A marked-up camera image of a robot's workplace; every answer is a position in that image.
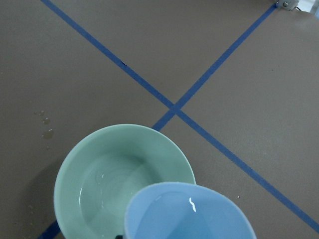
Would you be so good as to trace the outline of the light green ceramic bowl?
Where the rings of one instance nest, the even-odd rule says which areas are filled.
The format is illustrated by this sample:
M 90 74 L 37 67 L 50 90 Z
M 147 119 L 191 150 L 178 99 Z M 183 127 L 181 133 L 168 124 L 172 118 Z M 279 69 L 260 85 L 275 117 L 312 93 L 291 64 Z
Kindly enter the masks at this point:
M 195 184 L 184 153 L 164 134 L 137 124 L 99 129 L 65 157 L 54 186 L 54 212 L 67 239 L 114 239 L 125 210 L 144 187 Z

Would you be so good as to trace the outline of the light blue paper cup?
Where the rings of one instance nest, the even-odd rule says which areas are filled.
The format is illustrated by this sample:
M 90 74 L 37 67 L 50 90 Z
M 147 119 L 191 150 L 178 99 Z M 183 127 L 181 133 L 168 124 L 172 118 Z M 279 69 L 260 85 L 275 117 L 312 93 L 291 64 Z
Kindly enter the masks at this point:
M 147 186 L 131 199 L 125 239 L 254 239 L 240 208 L 203 186 L 165 182 Z

